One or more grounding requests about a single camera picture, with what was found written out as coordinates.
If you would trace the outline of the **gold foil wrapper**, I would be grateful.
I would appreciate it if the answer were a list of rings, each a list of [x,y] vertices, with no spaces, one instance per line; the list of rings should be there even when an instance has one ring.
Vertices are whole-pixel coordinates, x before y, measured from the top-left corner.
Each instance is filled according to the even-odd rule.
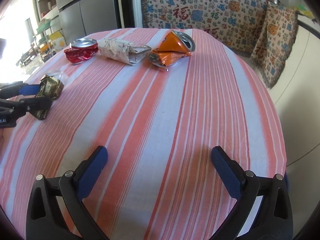
[[[67,76],[62,71],[46,73],[40,81],[40,91],[35,95],[36,105],[30,111],[38,120],[44,120],[49,114],[52,103],[57,100],[67,80]]]

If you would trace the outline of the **white kitchen cabinet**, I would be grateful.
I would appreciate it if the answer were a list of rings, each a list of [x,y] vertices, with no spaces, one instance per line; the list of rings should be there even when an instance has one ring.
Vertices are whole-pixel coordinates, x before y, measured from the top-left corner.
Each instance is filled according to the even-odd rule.
[[[269,93],[280,117],[294,233],[319,202],[319,24],[300,15],[285,68]]]

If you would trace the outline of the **metal storage shelf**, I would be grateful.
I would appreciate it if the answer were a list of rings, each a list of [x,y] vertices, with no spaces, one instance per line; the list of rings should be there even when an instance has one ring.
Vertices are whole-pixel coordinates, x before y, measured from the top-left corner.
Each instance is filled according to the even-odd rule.
[[[55,0],[31,0],[31,5],[35,22],[25,20],[29,47],[17,62],[22,68],[39,66],[52,58],[59,50],[54,35],[62,33]]]

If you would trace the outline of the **yellow cardboard box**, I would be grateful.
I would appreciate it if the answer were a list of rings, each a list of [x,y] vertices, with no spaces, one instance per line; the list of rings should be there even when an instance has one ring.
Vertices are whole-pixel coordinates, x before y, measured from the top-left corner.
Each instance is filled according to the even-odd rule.
[[[59,30],[50,34],[49,39],[51,40],[53,48],[56,52],[59,52],[67,47],[65,37]]]

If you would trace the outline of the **crushed red soda can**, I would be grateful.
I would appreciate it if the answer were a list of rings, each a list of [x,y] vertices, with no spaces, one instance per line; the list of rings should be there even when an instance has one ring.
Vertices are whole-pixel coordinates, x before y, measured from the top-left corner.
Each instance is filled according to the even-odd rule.
[[[71,64],[80,64],[91,59],[98,52],[98,42],[92,38],[78,38],[64,50],[67,60]]]

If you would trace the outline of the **grey refrigerator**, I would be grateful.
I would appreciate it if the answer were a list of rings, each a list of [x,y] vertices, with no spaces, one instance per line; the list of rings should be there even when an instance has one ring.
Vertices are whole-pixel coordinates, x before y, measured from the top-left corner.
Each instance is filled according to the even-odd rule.
[[[93,33],[120,28],[118,0],[56,0],[56,3],[67,44]]]

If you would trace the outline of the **white floral paper package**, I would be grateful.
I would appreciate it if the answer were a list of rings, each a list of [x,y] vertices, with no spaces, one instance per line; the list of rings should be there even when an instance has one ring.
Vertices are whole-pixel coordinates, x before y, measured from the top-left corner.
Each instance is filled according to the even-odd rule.
[[[98,42],[100,54],[131,66],[140,63],[150,53],[151,47],[118,38],[103,38]]]

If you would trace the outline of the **patterned fabric cover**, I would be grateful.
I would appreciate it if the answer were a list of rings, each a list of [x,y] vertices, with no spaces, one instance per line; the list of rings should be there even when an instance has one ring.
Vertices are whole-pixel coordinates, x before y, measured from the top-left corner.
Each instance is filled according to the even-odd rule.
[[[146,28],[200,29],[258,68],[264,84],[279,80],[292,51],[298,14],[267,0],[141,0]]]

